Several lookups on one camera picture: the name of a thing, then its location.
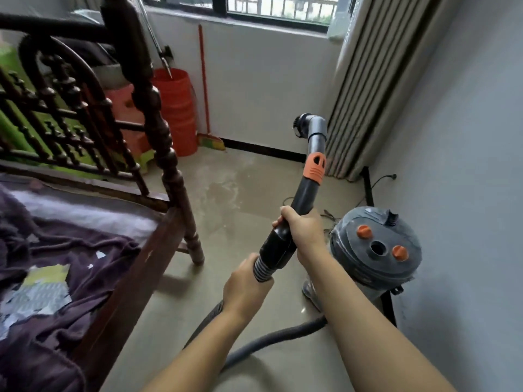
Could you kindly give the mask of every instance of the human arm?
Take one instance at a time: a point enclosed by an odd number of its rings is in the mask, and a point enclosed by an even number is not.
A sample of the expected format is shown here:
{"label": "human arm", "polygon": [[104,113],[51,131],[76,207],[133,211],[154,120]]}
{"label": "human arm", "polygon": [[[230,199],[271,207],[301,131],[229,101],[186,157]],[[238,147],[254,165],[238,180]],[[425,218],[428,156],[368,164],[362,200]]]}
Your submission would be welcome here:
{"label": "human arm", "polygon": [[142,392],[204,392],[222,369],[232,345],[261,308],[274,280],[259,283],[252,253],[223,288],[223,311]]}
{"label": "human arm", "polygon": [[313,210],[309,215],[298,216],[290,206],[285,206],[281,214],[289,222],[298,259],[311,278],[354,389],[455,392],[329,254],[318,213]]}

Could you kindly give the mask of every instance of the vacuum cleaner lid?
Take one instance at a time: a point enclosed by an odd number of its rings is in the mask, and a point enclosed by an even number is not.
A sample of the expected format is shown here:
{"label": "vacuum cleaner lid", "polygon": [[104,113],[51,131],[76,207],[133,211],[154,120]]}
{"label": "vacuum cleaner lid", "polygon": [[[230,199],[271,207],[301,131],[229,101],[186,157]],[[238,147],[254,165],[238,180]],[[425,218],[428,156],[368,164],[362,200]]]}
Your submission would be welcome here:
{"label": "vacuum cleaner lid", "polygon": [[358,282],[392,289],[412,279],[422,261],[414,231],[397,214],[362,206],[349,211],[331,232],[330,249]]}

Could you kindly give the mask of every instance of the black window frame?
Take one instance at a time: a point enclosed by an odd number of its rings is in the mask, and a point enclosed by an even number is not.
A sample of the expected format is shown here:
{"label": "black window frame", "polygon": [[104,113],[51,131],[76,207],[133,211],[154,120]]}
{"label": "black window frame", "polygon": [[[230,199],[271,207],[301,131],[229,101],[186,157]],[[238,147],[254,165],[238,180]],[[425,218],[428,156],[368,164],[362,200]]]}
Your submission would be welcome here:
{"label": "black window frame", "polygon": [[227,0],[212,0],[212,8],[199,7],[197,5],[170,4],[166,0],[153,1],[143,0],[144,4],[152,7],[175,9],[184,12],[196,13],[200,15],[214,16],[218,18],[231,18],[244,22],[261,23],[270,26],[288,27],[290,29],[309,30],[317,33],[327,33],[329,26],[323,23],[307,22],[300,20],[281,19],[277,17],[267,17],[252,13],[229,12],[227,11]]}

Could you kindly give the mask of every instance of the orange knob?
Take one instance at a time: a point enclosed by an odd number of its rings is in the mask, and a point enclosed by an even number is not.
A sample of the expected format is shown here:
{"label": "orange knob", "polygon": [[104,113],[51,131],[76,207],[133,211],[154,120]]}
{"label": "orange knob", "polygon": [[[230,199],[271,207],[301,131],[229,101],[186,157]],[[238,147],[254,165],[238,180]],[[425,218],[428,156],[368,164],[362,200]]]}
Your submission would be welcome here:
{"label": "orange knob", "polygon": [[409,259],[409,252],[404,246],[397,244],[392,248],[392,255],[397,261],[405,261]]}
{"label": "orange knob", "polygon": [[372,230],[369,226],[362,224],[356,230],[356,235],[361,239],[369,239],[372,238]]}

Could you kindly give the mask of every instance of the hand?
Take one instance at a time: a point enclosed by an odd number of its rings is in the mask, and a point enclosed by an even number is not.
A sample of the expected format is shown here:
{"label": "hand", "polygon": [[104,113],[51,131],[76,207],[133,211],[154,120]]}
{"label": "hand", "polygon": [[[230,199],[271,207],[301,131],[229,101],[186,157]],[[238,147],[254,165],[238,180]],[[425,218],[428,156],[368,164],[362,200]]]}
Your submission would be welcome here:
{"label": "hand", "polygon": [[254,277],[254,263],[258,254],[251,253],[231,274],[223,288],[223,312],[239,316],[245,326],[262,307],[274,279],[260,283]]}
{"label": "hand", "polygon": [[300,216],[290,206],[282,206],[281,215],[278,220],[272,222],[272,227],[276,227],[283,219],[287,220],[291,227],[292,239],[297,247],[297,258],[302,265],[308,265],[311,259],[326,251],[323,223],[316,209]]}

